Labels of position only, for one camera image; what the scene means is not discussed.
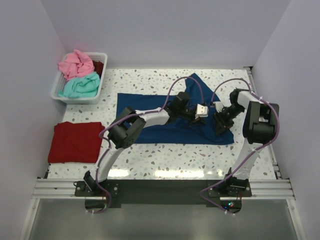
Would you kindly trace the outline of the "dark blue t shirt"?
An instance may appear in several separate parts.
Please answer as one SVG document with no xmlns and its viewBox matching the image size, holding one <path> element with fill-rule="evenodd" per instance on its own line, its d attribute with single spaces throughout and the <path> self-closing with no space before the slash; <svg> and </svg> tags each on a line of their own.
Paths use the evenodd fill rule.
<svg viewBox="0 0 320 240">
<path fill-rule="evenodd" d="M 145 111 L 163 106 L 165 95 L 143 95 L 118 93 L 116 115 L 126 107 Z M 197 145 L 229 145 L 234 143 L 234 135 L 230 130 L 216 135 L 216 121 L 213 114 L 216 110 L 211 107 L 205 119 L 206 124 L 189 124 L 186 119 L 178 118 L 166 125 L 146 127 L 136 140 L 137 144 L 197 144 Z"/>
</svg>

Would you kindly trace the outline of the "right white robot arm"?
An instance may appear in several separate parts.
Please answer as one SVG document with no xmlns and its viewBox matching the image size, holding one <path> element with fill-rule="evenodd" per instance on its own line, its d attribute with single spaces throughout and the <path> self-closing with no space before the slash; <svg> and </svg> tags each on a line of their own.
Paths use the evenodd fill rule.
<svg viewBox="0 0 320 240">
<path fill-rule="evenodd" d="M 252 91 L 235 89 L 230 95 L 230 106 L 213 101 L 215 133 L 222 135 L 234 125 L 234 119 L 245 113 L 242 126 L 243 145 L 236 162 L 229 168 L 223 182 L 212 190 L 219 196 L 251 196 L 249 177 L 261 150 L 275 141 L 279 134 L 279 105 L 265 103 Z"/>
</svg>

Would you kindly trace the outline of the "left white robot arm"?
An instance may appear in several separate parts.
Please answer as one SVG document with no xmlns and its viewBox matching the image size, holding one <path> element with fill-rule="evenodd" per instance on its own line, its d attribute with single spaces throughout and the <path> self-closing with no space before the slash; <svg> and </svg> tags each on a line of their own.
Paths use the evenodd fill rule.
<svg viewBox="0 0 320 240">
<path fill-rule="evenodd" d="M 162 107 L 147 110 L 135 110 L 126 107 L 121 114 L 104 129 L 99 136 L 108 143 L 94 167 L 83 177 L 86 191 L 92 196 L 99 196 L 106 189 L 102 183 L 108 178 L 109 172 L 120 154 L 131 147 L 141 135 L 142 130 L 153 126 L 164 126 L 185 119 L 191 125 L 205 125 L 209 108 L 205 103 L 189 107 L 190 97 L 186 92 L 179 92 L 172 101 L 168 98 Z"/>
</svg>

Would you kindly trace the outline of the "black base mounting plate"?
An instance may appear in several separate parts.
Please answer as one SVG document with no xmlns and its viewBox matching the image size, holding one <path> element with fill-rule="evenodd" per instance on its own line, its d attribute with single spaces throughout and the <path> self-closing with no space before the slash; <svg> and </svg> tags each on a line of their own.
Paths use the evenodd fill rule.
<svg viewBox="0 0 320 240">
<path fill-rule="evenodd" d="M 228 179 L 215 186 L 217 180 L 124 180 L 109 179 L 90 189 L 83 180 L 75 181 L 74 195 L 85 198 L 87 210 L 120 208 L 126 204 L 146 205 L 220 205 L 236 212 L 243 197 L 251 197 L 249 181 L 237 183 Z"/>
</svg>

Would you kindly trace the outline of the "dark red t shirt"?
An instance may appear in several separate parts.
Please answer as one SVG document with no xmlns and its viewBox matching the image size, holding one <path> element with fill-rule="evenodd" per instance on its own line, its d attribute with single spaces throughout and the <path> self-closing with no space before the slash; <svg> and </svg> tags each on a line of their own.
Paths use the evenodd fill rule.
<svg viewBox="0 0 320 240">
<path fill-rule="evenodd" d="M 100 61 L 92 61 L 93 66 L 94 66 L 94 71 L 99 75 L 99 77 L 101 78 L 102 76 L 102 72 L 104 70 L 104 64 Z"/>
</svg>

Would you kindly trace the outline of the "teal t shirt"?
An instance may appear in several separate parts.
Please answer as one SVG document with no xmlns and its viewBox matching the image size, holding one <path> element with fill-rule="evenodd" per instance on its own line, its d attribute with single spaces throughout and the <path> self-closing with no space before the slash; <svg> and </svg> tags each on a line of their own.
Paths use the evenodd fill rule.
<svg viewBox="0 0 320 240">
<path fill-rule="evenodd" d="M 98 93 L 100 82 L 100 76 L 95 71 L 84 77 L 75 77 L 65 84 L 58 96 L 71 99 L 93 98 Z"/>
</svg>

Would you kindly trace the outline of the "folded red t shirt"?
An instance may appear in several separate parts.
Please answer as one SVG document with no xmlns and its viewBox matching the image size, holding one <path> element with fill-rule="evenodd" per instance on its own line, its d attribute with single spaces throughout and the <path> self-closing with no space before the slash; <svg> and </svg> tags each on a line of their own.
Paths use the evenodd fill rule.
<svg viewBox="0 0 320 240">
<path fill-rule="evenodd" d="M 105 127 L 101 122 L 62 122 L 54 126 L 48 154 L 48 163 L 94 164 L 100 154 L 102 139 L 99 133 Z"/>
</svg>

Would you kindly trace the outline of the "pink t shirt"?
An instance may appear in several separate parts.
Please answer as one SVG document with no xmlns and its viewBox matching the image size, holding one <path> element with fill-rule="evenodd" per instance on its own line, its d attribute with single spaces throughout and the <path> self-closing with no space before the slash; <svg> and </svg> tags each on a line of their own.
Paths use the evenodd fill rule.
<svg viewBox="0 0 320 240">
<path fill-rule="evenodd" d="M 58 69 L 62 72 L 64 78 L 69 81 L 92 74 L 95 67 L 87 54 L 74 49 L 73 53 L 69 53 L 65 60 L 58 63 Z"/>
</svg>

